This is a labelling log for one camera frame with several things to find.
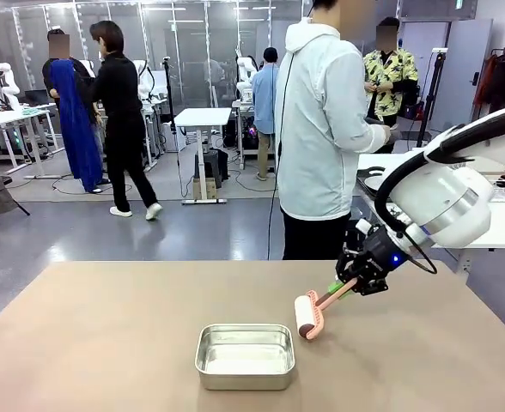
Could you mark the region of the stainless steel rectangular tray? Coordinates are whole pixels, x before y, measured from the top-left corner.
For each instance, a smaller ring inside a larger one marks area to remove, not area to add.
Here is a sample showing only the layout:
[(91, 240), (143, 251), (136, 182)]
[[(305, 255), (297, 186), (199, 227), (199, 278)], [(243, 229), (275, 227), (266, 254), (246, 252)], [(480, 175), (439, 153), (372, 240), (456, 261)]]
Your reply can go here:
[(281, 324), (210, 324), (195, 367), (209, 391), (284, 391), (294, 377), (292, 334)]

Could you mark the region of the white standing desk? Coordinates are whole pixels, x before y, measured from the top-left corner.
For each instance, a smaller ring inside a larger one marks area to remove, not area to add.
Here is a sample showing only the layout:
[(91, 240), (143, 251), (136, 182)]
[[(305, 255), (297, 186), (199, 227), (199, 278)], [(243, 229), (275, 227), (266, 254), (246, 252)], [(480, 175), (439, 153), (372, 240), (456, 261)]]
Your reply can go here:
[(192, 127), (196, 131), (196, 143), (198, 153), (199, 179), (203, 190), (202, 200), (183, 199), (183, 205), (225, 204), (227, 199), (206, 199), (205, 173), (204, 173), (204, 145), (203, 132), (207, 133), (208, 142), (211, 138), (211, 130), (216, 126), (224, 126), (229, 120), (230, 108), (186, 108), (174, 118), (178, 127)]

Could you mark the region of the white robot desk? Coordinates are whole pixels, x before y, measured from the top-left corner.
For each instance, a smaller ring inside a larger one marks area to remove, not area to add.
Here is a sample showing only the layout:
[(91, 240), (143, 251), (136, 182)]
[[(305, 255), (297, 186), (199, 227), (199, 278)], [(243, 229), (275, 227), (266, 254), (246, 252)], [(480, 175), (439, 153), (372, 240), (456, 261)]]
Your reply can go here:
[(243, 120), (248, 117), (253, 117), (253, 106), (251, 103), (241, 102), (240, 100), (235, 100), (232, 103), (232, 110), (235, 113), (235, 124), (236, 124), (236, 144), (239, 159), (239, 168), (244, 170), (246, 167), (246, 159), (248, 157), (256, 156), (258, 154), (258, 149), (245, 150), (242, 146), (242, 131), (243, 131)]

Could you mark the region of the person in white hooded jacket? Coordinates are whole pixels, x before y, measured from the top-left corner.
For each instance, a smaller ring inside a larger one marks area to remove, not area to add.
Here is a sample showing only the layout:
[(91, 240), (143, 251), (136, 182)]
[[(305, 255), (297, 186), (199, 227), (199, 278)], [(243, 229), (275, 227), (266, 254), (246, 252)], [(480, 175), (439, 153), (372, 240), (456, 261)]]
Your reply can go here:
[(334, 137), (367, 116), (353, 42), (373, 13), (374, 0), (313, 0), (311, 16), (287, 29), (275, 104), (285, 260), (335, 260), (343, 249), (362, 154), (344, 152)]

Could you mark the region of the computer with coloured lights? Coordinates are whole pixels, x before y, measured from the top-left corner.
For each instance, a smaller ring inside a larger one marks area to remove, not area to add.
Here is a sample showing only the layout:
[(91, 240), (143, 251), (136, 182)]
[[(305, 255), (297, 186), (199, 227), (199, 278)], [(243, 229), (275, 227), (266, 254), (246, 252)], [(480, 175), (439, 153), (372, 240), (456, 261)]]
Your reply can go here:
[(248, 117), (245, 118), (242, 123), (242, 146), (245, 150), (257, 149), (259, 145), (258, 131), (253, 120), (253, 117)]

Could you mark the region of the person in yellow floral shirt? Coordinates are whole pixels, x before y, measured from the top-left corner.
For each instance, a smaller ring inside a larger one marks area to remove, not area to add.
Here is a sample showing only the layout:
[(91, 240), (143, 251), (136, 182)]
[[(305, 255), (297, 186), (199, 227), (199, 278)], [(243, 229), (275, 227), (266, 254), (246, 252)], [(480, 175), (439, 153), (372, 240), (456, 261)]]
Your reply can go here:
[(363, 58), (368, 117), (387, 126), (397, 123), (405, 96), (418, 84), (415, 59), (398, 44), (399, 26), (397, 17), (383, 19), (376, 27), (374, 50)]

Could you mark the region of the pink lint roller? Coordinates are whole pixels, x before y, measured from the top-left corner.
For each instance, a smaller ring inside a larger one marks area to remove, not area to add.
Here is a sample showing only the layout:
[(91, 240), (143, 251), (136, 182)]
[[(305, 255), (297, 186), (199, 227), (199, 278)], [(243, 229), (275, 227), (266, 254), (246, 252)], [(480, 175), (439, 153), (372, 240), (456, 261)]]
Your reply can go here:
[(324, 295), (309, 290), (295, 299), (295, 321), (298, 335), (308, 341), (318, 337), (325, 326), (323, 311), (343, 298), (357, 284), (354, 278), (348, 282), (334, 282)]

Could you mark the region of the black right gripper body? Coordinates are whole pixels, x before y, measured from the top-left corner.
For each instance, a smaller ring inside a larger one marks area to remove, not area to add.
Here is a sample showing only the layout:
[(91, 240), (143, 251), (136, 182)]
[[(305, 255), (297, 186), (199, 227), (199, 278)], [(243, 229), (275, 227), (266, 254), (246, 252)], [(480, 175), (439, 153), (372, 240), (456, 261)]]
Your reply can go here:
[(394, 242), (386, 227), (378, 227), (367, 236), (362, 252), (371, 278), (385, 278), (408, 260), (408, 254)]

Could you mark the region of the grey door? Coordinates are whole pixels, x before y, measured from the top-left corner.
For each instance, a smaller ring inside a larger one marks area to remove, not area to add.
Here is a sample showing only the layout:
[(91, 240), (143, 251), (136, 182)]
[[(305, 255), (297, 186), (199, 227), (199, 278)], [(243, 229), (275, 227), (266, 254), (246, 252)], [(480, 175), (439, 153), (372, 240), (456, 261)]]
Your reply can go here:
[(444, 131), (456, 124), (471, 122), (492, 26), (491, 19), (454, 21), (451, 24), (430, 129)]

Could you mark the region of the black stool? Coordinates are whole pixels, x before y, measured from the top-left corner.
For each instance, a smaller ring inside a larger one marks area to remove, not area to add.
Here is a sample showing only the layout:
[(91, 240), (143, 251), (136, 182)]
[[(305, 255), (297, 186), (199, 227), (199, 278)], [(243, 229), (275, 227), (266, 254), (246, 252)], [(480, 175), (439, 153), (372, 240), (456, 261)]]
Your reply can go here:
[(204, 173), (207, 179), (213, 178), (216, 188), (222, 187), (222, 182), (228, 179), (228, 154), (215, 148), (204, 153)]

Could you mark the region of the person's right forearm white sleeve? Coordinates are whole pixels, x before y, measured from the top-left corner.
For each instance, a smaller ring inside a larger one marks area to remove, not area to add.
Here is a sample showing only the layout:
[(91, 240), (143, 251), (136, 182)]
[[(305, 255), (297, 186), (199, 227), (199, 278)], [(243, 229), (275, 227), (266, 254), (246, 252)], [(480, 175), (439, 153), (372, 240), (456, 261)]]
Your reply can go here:
[(390, 139), (386, 125), (368, 124), (363, 118), (344, 122), (336, 128), (335, 144), (344, 152), (370, 154), (382, 148)]

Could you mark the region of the orange hanging jacket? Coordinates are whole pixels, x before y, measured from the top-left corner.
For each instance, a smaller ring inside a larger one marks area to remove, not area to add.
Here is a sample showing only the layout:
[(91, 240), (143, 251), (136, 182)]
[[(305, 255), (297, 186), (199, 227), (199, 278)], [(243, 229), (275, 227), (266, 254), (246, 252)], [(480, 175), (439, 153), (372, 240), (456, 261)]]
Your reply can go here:
[(496, 68), (496, 61), (498, 56), (491, 54), (485, 61), (484, 67), (481, 72), (478, 90), (474, 99), (474, 106), (481, 106), (486, 101), (486, 94), (488, 93), (490, 82)]

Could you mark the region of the blue cloth garment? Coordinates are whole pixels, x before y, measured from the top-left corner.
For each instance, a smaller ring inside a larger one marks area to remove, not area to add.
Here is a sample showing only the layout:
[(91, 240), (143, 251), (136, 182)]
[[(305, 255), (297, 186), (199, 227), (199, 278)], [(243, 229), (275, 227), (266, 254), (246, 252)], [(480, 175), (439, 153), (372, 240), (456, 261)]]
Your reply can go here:
[(81, 181), (85, 192), (101, 192), (103, 170), (88, 85), (70, 59), (54, 60), (50, 78), (59, 96), (60, 126), (73, 178)]

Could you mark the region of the person holding blue cloth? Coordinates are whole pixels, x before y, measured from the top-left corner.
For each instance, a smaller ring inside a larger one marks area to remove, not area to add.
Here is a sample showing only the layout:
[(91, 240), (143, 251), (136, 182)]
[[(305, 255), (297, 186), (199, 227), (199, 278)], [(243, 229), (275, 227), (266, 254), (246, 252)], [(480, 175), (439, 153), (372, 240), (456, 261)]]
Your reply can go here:
[[(43, 65), (42, 74), (46, 90), (48, 94), (54, 99), (59, 115), (59, 96), (54, 89), (50, 78), (51, 63), (57, 59), (70, 59), (73, 62), (76, 71), (80, 74), (88, 86), (92, 82), (92, 78), (90, 77), (85, 66), (79, 60), (73, 58), (70, 55), (70, 36), (66, 34), (62, 29), (53, 28), (49, 30), (47, 32), (47, 41), (49, 45), (49, 58)], [(102, 183), (100, 184), (100, 188), (107, 183), (108, 181), (103, 178)]]

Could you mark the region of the long white desk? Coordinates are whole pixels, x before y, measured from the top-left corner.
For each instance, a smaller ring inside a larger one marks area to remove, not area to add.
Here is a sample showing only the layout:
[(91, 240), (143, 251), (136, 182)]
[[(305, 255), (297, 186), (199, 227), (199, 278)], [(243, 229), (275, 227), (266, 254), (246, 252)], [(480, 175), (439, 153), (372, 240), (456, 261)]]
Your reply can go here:
[(0, 112), (0, 161), (9, 161), (12, 174), (33, 166), (25, 180), (57, 179), (48, 174), (44, 162), (64, 150), (52, 126), (52, 104), (29, 107), (22, 111)]

